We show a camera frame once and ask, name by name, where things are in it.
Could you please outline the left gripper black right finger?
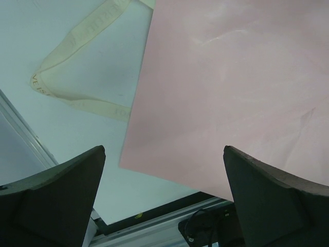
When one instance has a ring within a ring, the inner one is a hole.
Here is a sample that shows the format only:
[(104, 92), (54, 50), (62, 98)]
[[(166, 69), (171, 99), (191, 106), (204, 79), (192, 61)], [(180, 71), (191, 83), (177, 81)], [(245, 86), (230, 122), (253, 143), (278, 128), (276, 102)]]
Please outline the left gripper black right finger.
[(328, 186), (233, 146), (223, 159), (247, 246), (328, 246)]

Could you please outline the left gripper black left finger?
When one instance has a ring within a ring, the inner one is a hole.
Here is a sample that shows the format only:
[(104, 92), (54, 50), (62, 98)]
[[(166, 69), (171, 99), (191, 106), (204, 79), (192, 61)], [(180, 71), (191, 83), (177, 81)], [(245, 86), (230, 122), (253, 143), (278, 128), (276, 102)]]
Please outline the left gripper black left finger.
[(105, 164), (96, 146), (1, 186), (1, 246), (82, 246)]

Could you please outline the pink paper wrapping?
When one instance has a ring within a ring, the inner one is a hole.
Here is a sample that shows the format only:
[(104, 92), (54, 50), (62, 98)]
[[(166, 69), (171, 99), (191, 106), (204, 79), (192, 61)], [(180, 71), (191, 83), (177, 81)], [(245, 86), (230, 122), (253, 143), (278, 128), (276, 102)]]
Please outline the pink paper wrapping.
[(328, 184), (328, 1), (157, 1), (119, 165), (230, 200), (226, 146)]

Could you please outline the cream ribbon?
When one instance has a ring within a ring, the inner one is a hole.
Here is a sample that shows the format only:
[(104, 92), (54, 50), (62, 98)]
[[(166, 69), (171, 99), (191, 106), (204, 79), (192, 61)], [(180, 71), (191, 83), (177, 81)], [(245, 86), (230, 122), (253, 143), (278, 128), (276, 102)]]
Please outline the cream ribbon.
[(43, 59), (31, 88), (126, 125), (154, 8), (154, 1), (99, 2)]

